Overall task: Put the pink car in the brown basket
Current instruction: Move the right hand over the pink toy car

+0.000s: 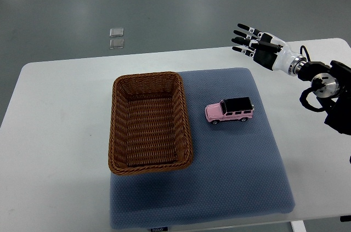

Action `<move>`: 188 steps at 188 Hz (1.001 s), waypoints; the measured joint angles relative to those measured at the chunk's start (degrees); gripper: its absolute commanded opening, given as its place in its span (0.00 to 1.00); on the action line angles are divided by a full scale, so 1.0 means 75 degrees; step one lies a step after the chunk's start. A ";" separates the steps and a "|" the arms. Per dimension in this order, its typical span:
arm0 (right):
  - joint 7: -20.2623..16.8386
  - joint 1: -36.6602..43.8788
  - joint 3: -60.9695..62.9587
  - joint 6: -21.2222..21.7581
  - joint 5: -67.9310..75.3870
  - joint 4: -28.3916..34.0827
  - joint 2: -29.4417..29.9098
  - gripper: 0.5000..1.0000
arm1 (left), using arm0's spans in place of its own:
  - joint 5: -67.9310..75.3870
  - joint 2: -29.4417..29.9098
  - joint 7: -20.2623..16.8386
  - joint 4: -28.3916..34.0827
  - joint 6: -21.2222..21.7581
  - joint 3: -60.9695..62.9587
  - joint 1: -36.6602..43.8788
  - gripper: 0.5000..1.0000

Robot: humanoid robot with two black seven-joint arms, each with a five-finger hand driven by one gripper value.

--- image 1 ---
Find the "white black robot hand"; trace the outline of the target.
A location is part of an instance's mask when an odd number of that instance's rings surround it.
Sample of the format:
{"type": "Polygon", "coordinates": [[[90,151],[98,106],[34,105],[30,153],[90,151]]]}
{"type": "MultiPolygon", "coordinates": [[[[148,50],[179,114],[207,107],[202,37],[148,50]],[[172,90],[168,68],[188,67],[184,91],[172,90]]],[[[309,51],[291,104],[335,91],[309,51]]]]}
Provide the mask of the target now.
{"type": "Polygon", "coordinates": [[[251,46],[254,51],[236,46],[232,47],[232,50],[253,57],[257,64],[268,70],[280,70],[288,75],[297,75],[298,70],[305,63],[305,57],[302,54],[294,52],[287,42],[272,34],[262,33],[244,24],[237,24],[237,26],[254,36],[234,30],[233,33],[238,37],[232,38],[231,41],[241,46],[251,46]]]}

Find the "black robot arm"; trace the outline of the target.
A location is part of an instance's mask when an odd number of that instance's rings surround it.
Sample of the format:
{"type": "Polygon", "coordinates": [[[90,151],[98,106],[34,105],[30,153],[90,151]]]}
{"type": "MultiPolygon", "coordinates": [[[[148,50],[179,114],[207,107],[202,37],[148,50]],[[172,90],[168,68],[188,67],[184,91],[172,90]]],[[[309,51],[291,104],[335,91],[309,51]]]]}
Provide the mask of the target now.
{"type": "Polygon", "coordinates": [[[324,123],[340,134],[350,134],[350,67],[339,61],[326,65],[312,61],[306,46],[299,52],[280,38],[244,24],[238,24],[232,38],[233,50],[271,71],[282,71],[310,82],[300,103],[313,112],[327,114],[324,123]]]}

